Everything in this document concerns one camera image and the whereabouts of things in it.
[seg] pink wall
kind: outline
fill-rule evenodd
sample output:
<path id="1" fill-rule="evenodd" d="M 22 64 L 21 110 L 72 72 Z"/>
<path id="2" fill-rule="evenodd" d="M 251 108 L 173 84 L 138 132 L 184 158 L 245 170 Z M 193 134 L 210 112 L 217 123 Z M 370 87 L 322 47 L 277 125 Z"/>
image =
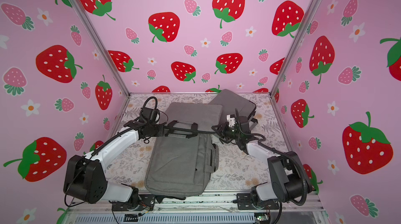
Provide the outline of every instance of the pink wall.
<path id="1" fill-rule="evenodd" d="M 130 68 L 132 64 L 127 63 L 129 68 L 126 69 L 123 58 L 115 61 L 131 92 L 151 92 L 159 86 L 167 86 L 171 92 L 204 92 L 218 86 L 237 92 L 253 92 L 266 91 L 273 86 L 278 69 L 271 72 L 270 68 L 273 71 L 282 64 L 281 59 L 292 42 L 288 33 L 296 30 L 310 0 L 99 0 L 99 8 L 94 1 L 81 0 L 106 48 L 119 51 L 112 52 L 114 58 L 120 53 L 127 62 L 130 57 L 133 68 L 139 68 Z M 228 8 L 228 15 L 223 15 L 220 8 Z M 287 24 L 285 36 L 276 36 Z M 263 49 L 267 54 L 259 54 Z M 228 61 L 230 56 L 235 61 Z M 228 66 L 220 67 L 227 74 L 218 70 L 217 60 L 223 64 L 227 60 Z M 182 63 L 173 65 L 176 73 L 171 67 L 174 62 Z M 190 73 L 188 81 L 183 81 L 185 73 Z"/>
<path id="2" fill-rule="evenodd" d="M 401 48 L 380 41 L 401 37 L 400 8 L 400 0 L 322 0 L 317 29 L 279 87 L 281 115 L 331 223 L 399 222 Z"/>
<path id="3" fill-rule="evenodd" d="M 1 164 L 7 165 L 1 167 L 2 223 L 22 223 L 24 218 L 32 223 L 56 223 L 64 212 L 57 209 L 66 208 L 62 188 L 68 159 L 107 138 L 109 131 L 103 119 L 107 117 L 112 128 L 123 103 L 124 97 L 119 96 L 119 87 L 104 61 L 94 58 L 95 46 L 75 11 L 63 1 L 69 4 L 67 0 L 57 0 L 58 5 L 55 0 L 0 0 L 0 73 L 5 87 L 0 92 L 0 157 Z M 25 30 L 23 26 L 28 24 L 34 28 Z M 71 35 L 72 25 L 79 29 L 79 35 L 73 34 L 76 41 Z M 55 45 L 61 46 L 43 52 Z M 67 50 L 75 64 L 83 67 L 77 67 L 74 79 Z M 106 110 L 95 98 L 102 75 L 112 90 Z M 82 82 L 88 84 L 90 92 L 88 88 L 83 92 Z M 59 111 L 56 101 L 64 98 L 72 101 L 73 108 L 64 100 Z M 78 133 L 83 134 L 83 140 L 76 140 Z M 20 158 L 23 160 L 6 163 Z"/>

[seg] table surface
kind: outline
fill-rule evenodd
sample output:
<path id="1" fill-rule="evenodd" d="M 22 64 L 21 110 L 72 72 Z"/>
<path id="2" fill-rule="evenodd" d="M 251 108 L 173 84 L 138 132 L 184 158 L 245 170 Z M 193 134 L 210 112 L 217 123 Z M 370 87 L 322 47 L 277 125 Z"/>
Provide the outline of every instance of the table surface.
<path id="1" fill-rule="evenodd" d="M 158 109 L 165 111 L 171 102 L 209 103 L 217 94 L 132 94 L 126 112 L 120 122 L 121 127 L 138 117 L 140 108 L 149 96 L 158 99 Z M 266 136 L 266 144 L 281 151 L 288 151 L 270 98 L 267 94 L 239 94 L 257 106 L 255 118 L 259 123 L 252 130 Z M 148 144 L 142 140 L 129 146 L 108 167 L 105 173 L 110 182 L 123 183 L 145 190 L 143 180 L 146 175 L 155 137 Z M 214 141 L 219 148 L 219 168 L 211 176 L 206 190 L 248 190 L 260 183 L 270 181 L 268 166 L 258 159 L 246 155 L 237 145 Z"/>

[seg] black cable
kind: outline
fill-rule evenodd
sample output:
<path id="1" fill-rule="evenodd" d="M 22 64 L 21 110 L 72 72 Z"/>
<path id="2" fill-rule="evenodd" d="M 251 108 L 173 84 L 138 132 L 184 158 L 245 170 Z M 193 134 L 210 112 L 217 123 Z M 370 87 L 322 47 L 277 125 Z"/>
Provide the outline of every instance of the black cable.
<path id="1" fill-rule="evenodd" d="M 70 189 L 71 185 L 74 183 L 75 179 L 77 179 L 77 177 L 78 177 L 79 174 L 81 173 L 81 171 L 84 170 L 84 169 L 88 166 L 88 164 L 89 164 L 90 160 L 92 159 L 92 157 L 93 157 L 93 156 L 91 156 L 91 157 L 89 158 L 89 161 L 86 162 L 85 165 L 83 165 L 83 166 L 78 170 L 77 175 L 74 176 L 72 182 L 68 185 L 67 190 L 65 191 L 65 194 L 64 194 L 64 204 L 65 204 L 67 207 L 69 207 L 69 208 L 70 208 L 70 207 L 78 206 L 78 205 L 80 205 L 80 204 L 82 204 L 82 203 L 85 203 L 85 201 L 83 201 L 83 202 L 79 202 L 78 204 L 68 205 L 68 204 L 67 204 L 67 193 L 68 193 L 68 190 Z M 83 159 L 85 159 L 85 156 L 83 156 L 78 162 L 82 161 Z"/>
<path id="2" fill-rule="evenodd" d="M 114 206 L 115 201 L 109 201 L 109 202 L 112 204 L 112 214 L 113 214 L 113 216 L 114 216 L 114 219 L 115 219 L 115 221 L 117 222 L 117 224 L 120 224 L 120 223 L 118 223 L 118 220 L 117 220 L 117 218 L 115 217 L 114 211 L 113 211 L 113 206 Z"/>
<path id="3" fill-rule="evenodd" d="M 283 211 L 283 203 L 281 203 L 281 201 L 279 201 L 278 204 L 279 204 L 278 215 L 276 216 L 276 219 L 274 220 L 274 222 L 272 224 L 276 224 L 278 222 L 278 220 L 280 219 L 280 216 L 281 216 L 281 212 Z"/>

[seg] green strawberry leaf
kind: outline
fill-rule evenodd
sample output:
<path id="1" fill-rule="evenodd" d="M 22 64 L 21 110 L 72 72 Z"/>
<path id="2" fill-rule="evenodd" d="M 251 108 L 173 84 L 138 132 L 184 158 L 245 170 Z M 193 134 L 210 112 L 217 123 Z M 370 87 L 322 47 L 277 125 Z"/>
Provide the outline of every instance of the green strawberry leaf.
<path id="1" fill-rule="evenodd" d="M 133 67 L 133 60 L 129 59 L 128 63 L 127 62 L 123 62 L 123 65 L 126 67 L 125 71 L 129 72 L 132 70 Z"/>
<path id="2" fill-rule="evenodd" d="M 390 144 L 390 142 L 387 140 L 386 136 L 384 135 L 384 133 L 381 130 L 371 127 L 371 128 L 369 128 L 369 131 L 370 131 L 370 134 L 372 135 L 372 138 L 374 138 L 378 142 L 383 143 L 383 144 Z"/>
<path id="3" fill-rule="evenodd" d="M 394 65 L 401 58 L 401 40 L 394 44 L 387 53 L 387 67 Z"/>
<path id="4" fill-rule="evenodd" d="M 25 177 L 28 175 L 29 168 L 30 168 L 30 163 L 24 160 L 22 160 L 18 165 L 18 173 L 23 177 L 23 179 L 25 179 Z"/>
<path id="5" fill-rule="evenodd" d="M 219 19 L 222 19 L 222 18 L 223 18 L 223 12 L 220 11 L 219 9 L 213 8 L 213 12 L 214 12 L 214 15 L 215 15 L 216 17 L 218 17 Z"/>
<path id="6" fill-rule="evenodd" d="M 157 34 L 156 28 L 154 28 L 154 26 L 152 26 L 152 24 L 150 24 L 150 23 L 148 23 L 148 24 L 149 24 L 149 30 L 150 30 L 150 32 L 153 33 L 154 35 L 156 35 L 156 34 Z"/>
<path id="7" fill-rule="evenodd" d="M 366 126 L 366 124 L 363 123 L 363 122 L 355 122 L 354 124 L 350 124 L 350 127 L 354 131 L 357 131 L 357 132 L 360 132 L 360 133 L 366 132 L 369 129 L 369 127 Z"/>
<path id="8" fill-rule="evenodd" d="M 109 1 L 109 2 L 104 3 L 103 9 L 104 9 L 104 11 L 105 11 L 106 13 L 112 11 L 112 2 Z"/>

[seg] gray laptop bag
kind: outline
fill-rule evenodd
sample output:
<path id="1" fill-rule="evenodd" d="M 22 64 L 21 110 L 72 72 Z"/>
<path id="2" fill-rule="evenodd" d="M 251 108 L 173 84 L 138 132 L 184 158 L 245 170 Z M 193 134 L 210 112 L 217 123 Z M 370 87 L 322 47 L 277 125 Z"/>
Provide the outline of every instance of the gray laptop bag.
<path id="1" fill-rule="evenodd" d="M 202 194 L 216 169 L 218 148 L 212 144 L 211 135 L 157 137 L 145 187 L 159 202 L 166 196 L 184 200 Z"/>

